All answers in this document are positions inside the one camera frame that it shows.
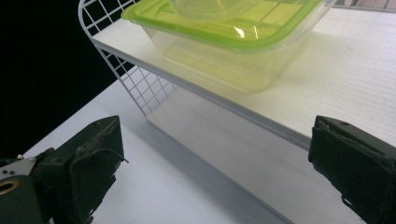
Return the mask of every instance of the clear plastic container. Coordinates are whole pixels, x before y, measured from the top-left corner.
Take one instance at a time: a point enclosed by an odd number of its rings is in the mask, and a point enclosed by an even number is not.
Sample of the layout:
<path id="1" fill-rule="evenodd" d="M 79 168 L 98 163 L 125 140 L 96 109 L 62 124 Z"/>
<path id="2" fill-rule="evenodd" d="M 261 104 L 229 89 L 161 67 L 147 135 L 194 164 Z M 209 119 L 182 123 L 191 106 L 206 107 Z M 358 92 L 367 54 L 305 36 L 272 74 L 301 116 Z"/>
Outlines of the clear plastic container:
<path id="1" fill-rule="evenodd" d="M 141 0 L 121 17 L 140 24 L 165 59 L 234 91 L 262 91 L 304 45 L 334 0 L 260 0 L 226 21 L 192 21 L 168 0 Z"/>
<path id="2" fill-rule="evenodd" d="M 260 0 L 168 0 L 179 15 L 195 21 L 223 21 L 235 18 Z"/>

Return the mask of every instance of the white surface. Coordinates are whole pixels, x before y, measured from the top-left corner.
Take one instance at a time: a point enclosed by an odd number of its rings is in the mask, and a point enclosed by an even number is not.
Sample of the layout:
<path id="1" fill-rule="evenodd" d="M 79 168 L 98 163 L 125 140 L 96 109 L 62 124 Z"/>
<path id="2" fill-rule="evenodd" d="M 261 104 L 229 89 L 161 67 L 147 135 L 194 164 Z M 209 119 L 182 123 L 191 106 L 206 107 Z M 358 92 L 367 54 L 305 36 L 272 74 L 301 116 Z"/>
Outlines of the white surface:
<path id="1" fill-rule="evenodd" d="M 308 43 L 267 90 L 240 94 L 164 60 L 140 26 L 116 21 L 94 37 L 100 48 L 173 80 L 219 96 L 212 100 L 271 120 L 308 142 L 316 115 L 341 119 L 396 146 L 396 13 L 331 8 Z"/>
<path id="2" fill-rule="evenodd" d="M 32 147 L 58 148 L 89 123 L 119 115 L 125 158 L 95 224 L 284 223 L 230 179 L 152 127 L 117 81 Z"/>
<path id="3" fill-rule="evenodd" d="M 362 223 L 306 150 L 218 105 L 177 89 L 148 120 L 294 223 Z"/>

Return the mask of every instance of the green lid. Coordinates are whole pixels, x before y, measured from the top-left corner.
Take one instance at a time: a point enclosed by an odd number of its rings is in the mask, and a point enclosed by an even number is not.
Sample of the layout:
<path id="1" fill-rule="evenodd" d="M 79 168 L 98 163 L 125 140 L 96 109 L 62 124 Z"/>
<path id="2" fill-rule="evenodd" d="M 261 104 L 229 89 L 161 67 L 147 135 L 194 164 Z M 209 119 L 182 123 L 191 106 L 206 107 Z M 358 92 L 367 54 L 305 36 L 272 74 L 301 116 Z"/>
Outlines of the green lid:
<path id="1" fill-rule="evenodd" d="M 194 21 L 178 15 L 168 0 L 141 0 L 125 20 L 236 50 L 264 49 L 290 35 L 322 0 L 261 0 L 226 21 Z"/>

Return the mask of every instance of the dark background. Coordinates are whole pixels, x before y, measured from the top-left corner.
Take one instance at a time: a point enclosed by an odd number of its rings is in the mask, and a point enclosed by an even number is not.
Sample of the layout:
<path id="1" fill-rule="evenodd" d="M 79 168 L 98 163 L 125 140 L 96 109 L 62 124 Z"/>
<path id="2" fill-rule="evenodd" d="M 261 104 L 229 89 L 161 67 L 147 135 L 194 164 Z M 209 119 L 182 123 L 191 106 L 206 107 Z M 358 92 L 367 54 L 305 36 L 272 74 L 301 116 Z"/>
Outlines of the dark background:
<path id="1" fill-rule="evenodd" d="M 79 24 L 78 0 L 5 1 L 0 10 L 0 157 L 15 157 L 116 78 Z"/>

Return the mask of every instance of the wire mesh side panel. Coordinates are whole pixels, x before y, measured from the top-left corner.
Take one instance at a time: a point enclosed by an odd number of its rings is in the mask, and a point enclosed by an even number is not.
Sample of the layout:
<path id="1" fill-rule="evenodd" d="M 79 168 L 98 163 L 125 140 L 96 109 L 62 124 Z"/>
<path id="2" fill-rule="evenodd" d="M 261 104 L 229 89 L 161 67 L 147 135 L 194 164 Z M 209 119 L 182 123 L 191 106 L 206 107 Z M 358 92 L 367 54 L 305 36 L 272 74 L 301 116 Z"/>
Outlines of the wire mesh side panel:
<path id="1" fill-rule="evenodd" d="M 138 0 L 81 0 L 78 6 L 81 27 L 92 38 L 119 20 L 121 12 L 137 2 Z M 96 48 L 143 114 L 147 115 L 175 89 L 173 83 L 98 46 Z"/>

